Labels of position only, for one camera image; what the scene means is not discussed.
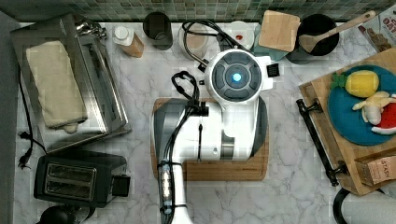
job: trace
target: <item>cardboard box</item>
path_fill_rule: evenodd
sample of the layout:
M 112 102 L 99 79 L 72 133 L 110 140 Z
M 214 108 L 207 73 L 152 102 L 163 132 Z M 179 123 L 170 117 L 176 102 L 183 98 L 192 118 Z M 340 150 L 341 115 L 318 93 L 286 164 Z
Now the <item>cardboard box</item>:
M 396 5 L 359 26 L 377 52 L 396 47 Z
M 373 186 L 386 180 L 396 179 L 396 152 L 392 155 L 371 155 L 356 159 L 361 182 Z

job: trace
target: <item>tray handle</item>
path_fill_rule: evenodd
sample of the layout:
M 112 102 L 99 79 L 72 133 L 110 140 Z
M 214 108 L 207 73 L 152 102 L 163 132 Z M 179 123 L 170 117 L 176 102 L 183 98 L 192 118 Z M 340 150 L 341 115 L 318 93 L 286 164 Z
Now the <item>tray handle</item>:
M 299 108 L 299 112 L 305 121 L 305 125 L 308 128 L 309 133 L 311 134 L 312 140 L 314 141 L 315 147 L 317 148 L 318 154 L 320 156 L 320 160 L 323 163 L 323 166 L 326 170 L 326 176 L 329 178 L 333 187 L 339 185 L 337 180 L 337 174 L 346 174 L 347 173 L 347 165 L 344 161 L 338 161 L 338 167 L 333 169 L 332 165 L 327 158 L 326 151 L 323 148 L 323 145 L 319 139 L 318 132 L 315 129 L 315 126 L 312 122 L 312 119 L 309 117 L 309 112 L 318 111 L 323 112 L 323 109 L 320 105 L 318 98 L 314 99 L 314 103 L 307 107 L 303 101 L 303 99 L 299 99 L 296 101 L 297 106 Z

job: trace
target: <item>black mug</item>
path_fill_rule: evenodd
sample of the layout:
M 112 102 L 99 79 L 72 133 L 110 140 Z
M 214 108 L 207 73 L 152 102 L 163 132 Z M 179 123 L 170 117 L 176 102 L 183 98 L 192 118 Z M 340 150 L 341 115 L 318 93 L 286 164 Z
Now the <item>black mug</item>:
M 152 12 L 143 20 L 143 31 L 157 49 L 170 49 L 173 45 L 172 26 L 161 12 Z
M 331 18 L 322 14 L 314 14 L 306 17 L 302 20 L 297 30 L 297 38 L 294 50 L 286 55 L 286 58 L 291 63 L 304 64 L 310 63 L 317 59 L 317 56 L 324 56 L 331 53 L 338 45 L 338 41 L 340 39 L 339 34 L 335 34 L 320 40 L 310 53 L 306 52 L 303 47 L 300 46 L 299 36 L 322 35 L 336 26 L 337 25 Z

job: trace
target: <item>wooden spoon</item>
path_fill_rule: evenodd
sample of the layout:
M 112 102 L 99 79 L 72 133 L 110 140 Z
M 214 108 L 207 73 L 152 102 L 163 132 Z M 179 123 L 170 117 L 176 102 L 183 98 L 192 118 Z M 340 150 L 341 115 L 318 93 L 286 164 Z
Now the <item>wooden spoon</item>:
M 352 28 L 355 25 L 358 25 L 360 23 L 363 23 L 365 21 L 369 21 L 375 16 L 374 11 L 368 11 L 361 16 L 353 19 L 352 21 L 348 21 L 340 26 L 337 26 L 330 31 L 324 33 L 323 35 L 300 35 L 299 36 L 299 43 L 300 46 L 305 49 L 306 52 L 310 53 L 314 49 L 314 47 L 317 45 L 317 43 L 324 39 L 327 38 L 331 35 L 335 35 L 340 33 L 341 31 L 345 31 L 346 29 Z

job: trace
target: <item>marble countertop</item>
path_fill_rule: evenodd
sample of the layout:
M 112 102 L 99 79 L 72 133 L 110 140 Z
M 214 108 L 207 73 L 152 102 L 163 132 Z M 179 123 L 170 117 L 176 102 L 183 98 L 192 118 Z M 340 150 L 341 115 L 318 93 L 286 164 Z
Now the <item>marble countertop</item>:
M 133 131 L 85 148 L 127 158 L 128 175 L 133 182 L 128 198 L 117 198 L 106 208 L 97 209 L 85 223 L 160 223 L 158 184 L 149 155 L 151 110 L 159 97 L 181 97 L 171 83 L 174 73 L 187 70 L 198 80 L 203 74 L 196 68 L 197 63 L 180 52 L 180 24 L 173 24 L 173 47 L 160 51 L 150 45 L 140 23 L 123 23 L 133 27 L 146 45 L 140 59 L 129 57 L 112 42 L 110 31 L 117 24 L 105 24 L 109 31 L 106 45 Z M 207 55 L 214 56 L 216 50 L 211 48 Z M 281 60 L 281 76 L 275 78 L 274 88 L 261 93 L 268 108 L 270 130 L 266 177 L 258 182 L 187 182 L 189 213 L 194 223 L 335 223 L 332 201 L 340 188 L 333 188 L 324 174 L 298 112 L 295 102 L 302 98 L 298 86 L 374 54 L 364 36 L 353 28 L 341 33 L 338 47 L 320 61 L 297 65 Z M 201 92 L 203 97 L 209 96 L 205 87 L 201 87 Z M 17 130 L 26 131 L 21 100 L 18 113 Z M 19 138 L 16 141 L 18 164 L 29 143 Z M 14 223 L 36 223 L 44 210 L 53 205 L 33 196 L 36 163 L 42 155 L 35 148 L 29 161 L 32 169 L 16 169 Z

